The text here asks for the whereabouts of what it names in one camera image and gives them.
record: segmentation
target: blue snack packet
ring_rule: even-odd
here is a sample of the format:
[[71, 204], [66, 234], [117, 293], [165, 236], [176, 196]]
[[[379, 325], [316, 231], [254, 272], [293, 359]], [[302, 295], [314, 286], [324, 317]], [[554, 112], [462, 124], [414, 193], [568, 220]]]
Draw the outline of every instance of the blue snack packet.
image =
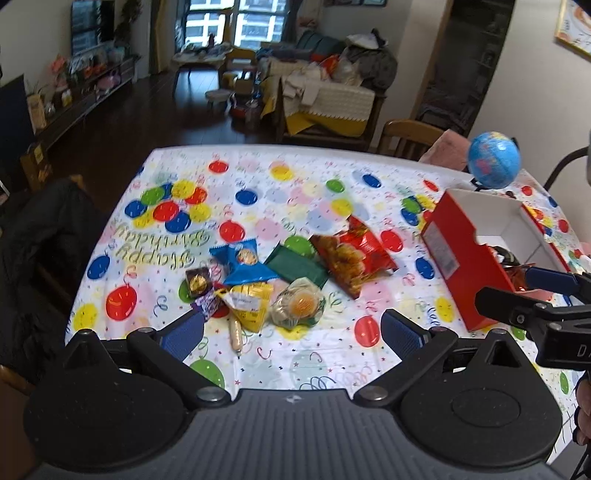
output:
[[279, 278], [273, 270], [259, 262], [254, 238], [213, 247], [209, 252], [222, 265], [227, 266], [228, 276], [223, 282], [224, 285], [232, 287]]

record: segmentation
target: cardboard box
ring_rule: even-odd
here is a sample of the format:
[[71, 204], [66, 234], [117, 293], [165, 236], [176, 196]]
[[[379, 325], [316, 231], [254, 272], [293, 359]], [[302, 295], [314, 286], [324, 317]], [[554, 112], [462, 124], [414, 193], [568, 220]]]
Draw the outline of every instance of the cardboard box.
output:
[[482, 287], [515, 291], [488, 245], [506, 248], [522, 264], [569, 270], [525, 206], [509, 197], [448, 189], [421, 236], [469, 332], [495, 323], [474, 306]]

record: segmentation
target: red chip bag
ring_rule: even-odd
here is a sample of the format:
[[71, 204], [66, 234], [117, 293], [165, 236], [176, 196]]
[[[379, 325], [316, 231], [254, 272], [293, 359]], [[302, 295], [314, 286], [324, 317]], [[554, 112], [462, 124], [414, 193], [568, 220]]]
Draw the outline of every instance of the red chip bag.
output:
[[363, 283], [380, 271], [397, 270], [398, 266], [363, 222], [352, 215], [348, 222], [348, 230], [331, 236], [312, 235], [310, 242], [336, 282], [356, 299]]

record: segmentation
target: potted plant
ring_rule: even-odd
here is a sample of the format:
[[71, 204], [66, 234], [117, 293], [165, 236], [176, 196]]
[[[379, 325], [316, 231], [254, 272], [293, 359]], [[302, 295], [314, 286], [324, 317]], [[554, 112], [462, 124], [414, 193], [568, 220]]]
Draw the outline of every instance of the potted plant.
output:
[[129, 44], [131, 43], [131, 25], [142, 14], [141, 0], [126, 0], [121, 9], [121, 21], [115, 29], [115, 40], [125, 47], [126, 57], [129, 56]]

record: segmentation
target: birthday tablecloth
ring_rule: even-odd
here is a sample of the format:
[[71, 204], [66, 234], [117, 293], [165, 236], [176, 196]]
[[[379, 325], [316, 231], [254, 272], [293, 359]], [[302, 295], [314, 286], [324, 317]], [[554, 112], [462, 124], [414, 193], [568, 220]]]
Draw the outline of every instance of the birthday tablecloth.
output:
[[[234, 145], [155, 150], [131, 181], [90, 259], [74, 301], [66, 341], [82, 328], [103, 339], [160, 329], [191, 309], [184, 272], [221, 267], [209, 248], [256, 238], [264, 260], [289, 236], [333, 234], [352, 213], [380, 237], [399, 266], [365, 284], [352, 300], [330, 280], [320, 323], [292, 331], [267, 323], [245, 331], [240, 358], [230, 347], [228, 311], [211, 318], [185, 363], [228, 390], [322, 390], [352, 395], [400, 362], [380, 338], [379, 322], [395, 308], [419, 325], [468, 333], [419, 232], [446, 188], [466, 188], [467, 174], [378, 155], [319, 148]], [[525, 171], [502, 192], [522, 200], [573, 270], [579, 241], [556, 202]], [[510, 329], [529, 359], [535, 345]], [[579, 372], [536, 366], [563, 413], [553, 457], [571, 439]]]

